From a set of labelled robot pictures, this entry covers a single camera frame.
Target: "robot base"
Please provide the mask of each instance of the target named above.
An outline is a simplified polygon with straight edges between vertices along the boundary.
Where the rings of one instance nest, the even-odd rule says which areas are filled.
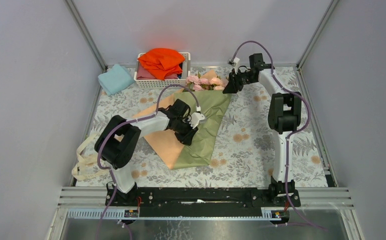
[[[114,189],[108,188],[107,195]],[[262,207],[284,208],[286,196],[270,198],[268,189],[246,188],[186,188],[138,187],[119,192],[111,206],[138,206],[139,217],[262,217]],[[290,196],[296,207],[301,206],[297,190]]]

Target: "orange cloth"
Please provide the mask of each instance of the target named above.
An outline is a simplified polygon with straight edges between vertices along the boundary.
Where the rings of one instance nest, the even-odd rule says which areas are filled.
[[[183,55],[168,48],[154,48],[138,58],[141,66],[160,80],[167,75],[181,74],[183,70],[179,64],[184,60]]]
[[[181,93],[183,89],[178,90],[176,93]],[[160,108],[166,108],[169,105],[174,104],[174,94],[162,99],[159,102]],[[137,113],[133,118],[142,117],[156,111],[156,104],[149,108]],[[176,165],[177,159],[180,156],[184,145],[177,140],[175,132],[173,130],[155,131],[149,135],[144,136],[144,139],[149,143],[152,149],[162,159],[162,161],[168,166],[169,169],[173,169]]]

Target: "floral tablecloth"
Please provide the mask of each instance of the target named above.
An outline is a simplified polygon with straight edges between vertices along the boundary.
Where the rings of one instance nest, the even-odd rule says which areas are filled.
[[[193,67],[191,73],[205,74],[214,69],[227,78],[230,67]],[[299,91],[293,67],[276,67],[280,79],[293,91]],[[103,91],[98,101],[90,134],[103,131],[114,115],[130,118],[156,103],[160,89],[139,89],[132,84],[122,92],[107,96]],[[169,89],[164,97],[175,92]],[[267,187],[273,172],[275,148],[268,126],[271,97],[259,83],[244,86],[231,98],[216,137],[209,166],[170,170],[144,138],[138,141],[128,167],[139,187]],[[302,105],[302,121],[307,113]],[[309,126],[296,135],[293,145],[292,170],[297,187],[327,187],[315,139]],[[85,154],[92,154],[91,143]],[[97,172],[97,166],[87,168]],[[109,174],[77,181],[80,187],[102,187],[111,181]]]

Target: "green wrapping paper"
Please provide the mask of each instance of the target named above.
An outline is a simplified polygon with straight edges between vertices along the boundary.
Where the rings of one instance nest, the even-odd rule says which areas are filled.
[[[201,113],[206,122],[199,124],[199,130],[193,137],[190,146],[184,146],[173,169],[207,166],[211,163],[215,140],[221,121],[229,107],[231,94],[223,94],[221,90],[195,91]],[[174,99],[180,99],[196,111],[196,101],[189,92],[174,93]]]

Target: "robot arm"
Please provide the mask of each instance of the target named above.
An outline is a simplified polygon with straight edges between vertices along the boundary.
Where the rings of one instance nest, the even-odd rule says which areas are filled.
[[[287,136],[296,131],[301,123],[302,102],[299,97],[283,90],[281,86],[273,79],[271,64],[265,64],[262,54],[255,53],[249,57],[250,69],[241,72],[238,69],[239,60],[231,62],[233,70],[229,74],[228,85],[223,93],[235,94],[243,89],[244,85],[260,83],[271,95],[271,103],[268,112],[268,125],[272,129],[272,138],[275,144],[274,171],[271,176],[270,190],[273,190],[274,197],[286,195],[285,176],[287,163]],[[277,73],[273,70],[274,77],[281,83]],[[292,163],[294,135],[289,138],[288,157],[289,163]],[[289,167],[288,173],[288,192],[293,194],[295,182],[293,180],[292,168]]]
[[[176,138],[182,144],[191,145],[193,136],[198,131],[199,123],[205,120],[200,109],[196,111],[190,115],[190,107],[177,99],[173,105],[167,108],[161,107],[157,113],[150,115],[154,117],[126,124],[115,132],[116,135],[124,137],[121,142],[111,137],[103,148],[102,159],[110,167],[115,183],[122,193],[128,193],[135,186],[131,171],[126,165],[133,156],[138,140],[151,133],[170,129],[175,132]],[[119,115],[112,117],[94,145],[94,150],[99,151],[112,129],[129,120]]]

